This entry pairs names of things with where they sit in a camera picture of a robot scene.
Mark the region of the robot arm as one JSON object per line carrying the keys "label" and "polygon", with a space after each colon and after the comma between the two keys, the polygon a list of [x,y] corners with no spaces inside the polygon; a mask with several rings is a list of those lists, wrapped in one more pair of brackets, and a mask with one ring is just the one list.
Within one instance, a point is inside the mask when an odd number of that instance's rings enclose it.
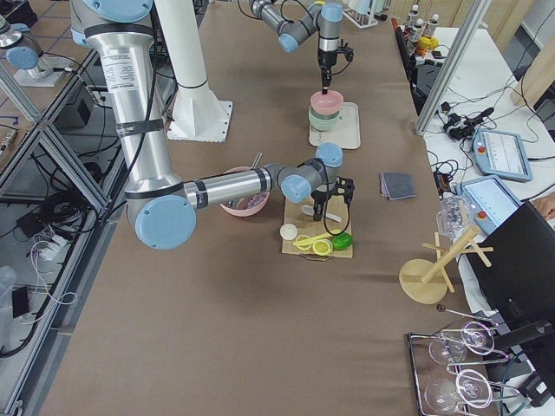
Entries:
{"label": "robot arm", "polygon": [[127,162],[127,216],[143,244],[174,249],[193,234],[197,210],[276,189],[293,203],[312,198],[315,220],[333,196],[352,199],[353,181],[338,173],[342,150],[332,143],[298,166],[189,182],[174,173],[167,142],[222,142],[232,113],[209,87],[192,2],[74,1],[71,21],[75,42],[101,59]]}
{"label": "robot arm", "polygon": [[304,15],[297,20],[287,17],[275,1],[248,1],[249,18],[264,22],[277,33],[286,53],[292,53],[317,34],[317,62],[320,68],[323,95],[330,92],[334,75],[341,74],[354,60],[354,50],[341,37],[343,6],[336,2],[314,1],[304,6]]}

